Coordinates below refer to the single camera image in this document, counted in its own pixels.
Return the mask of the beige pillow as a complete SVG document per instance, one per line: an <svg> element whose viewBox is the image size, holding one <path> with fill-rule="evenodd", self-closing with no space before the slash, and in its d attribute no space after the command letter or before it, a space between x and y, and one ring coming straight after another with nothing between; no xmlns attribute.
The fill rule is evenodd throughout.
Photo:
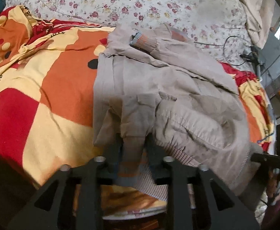
<svg viewBox="0 0 280 230"><path fill-rule="evenodd" d="M268 39L275 0L239 0L246 12L246 28L252 43L262 49Z"/></svg>

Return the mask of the black clamp device with pole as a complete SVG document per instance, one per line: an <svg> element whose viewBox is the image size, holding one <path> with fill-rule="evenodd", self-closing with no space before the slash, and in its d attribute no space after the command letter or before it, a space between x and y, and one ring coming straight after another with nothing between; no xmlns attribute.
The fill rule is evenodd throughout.
<svg viewBox="0 0 280 230"><path fill-rule="evenodd" d="M259 81L262 81L262 71L264 70L265 63L260 60L258 48L252 45L250 47L250 52L248 53L244 50L240 57L253 66L257 78Z"/></svg>

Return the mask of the beige corduroy jacket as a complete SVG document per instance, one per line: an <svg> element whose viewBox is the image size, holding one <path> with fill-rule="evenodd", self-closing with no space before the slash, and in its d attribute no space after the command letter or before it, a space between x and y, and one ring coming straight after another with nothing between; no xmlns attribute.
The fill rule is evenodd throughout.
<svg viewBox="0 0 280 230"><path fill-rule="evenodd" d="M117 26L98 57L94 145L123 139L115 184L166 200L143 155L145 138L184 165L207 165L240 195L258 165L238 87L223 66L163 24L150 30Z"/></svg>

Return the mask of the white floral quilt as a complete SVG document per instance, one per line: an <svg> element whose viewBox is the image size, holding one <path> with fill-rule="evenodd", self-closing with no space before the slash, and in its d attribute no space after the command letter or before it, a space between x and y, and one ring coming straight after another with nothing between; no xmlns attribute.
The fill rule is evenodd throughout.
<svg viewBox="0 0 280 230"><path fill-rule="evenodd" d="M239 0L6 0L7 7L15 5L42 19L144 29L166 23L215 59L233 65L242 64L240 55L251 47Z"/></svg>

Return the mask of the orange red yellow blanket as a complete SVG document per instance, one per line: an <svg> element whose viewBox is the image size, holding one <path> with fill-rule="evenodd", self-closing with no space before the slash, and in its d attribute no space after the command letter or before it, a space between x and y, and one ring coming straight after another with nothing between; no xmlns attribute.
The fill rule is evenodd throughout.
<svg viewBox="0 0 280 230"><path fill-rule="evenodd" d="M105 147L93 141L94 83L115 28L42 20L25 6L0 13L0 157L35 184ZM155 214L167 201L116 184L104 186L102 198L109 219Z"/></svg>

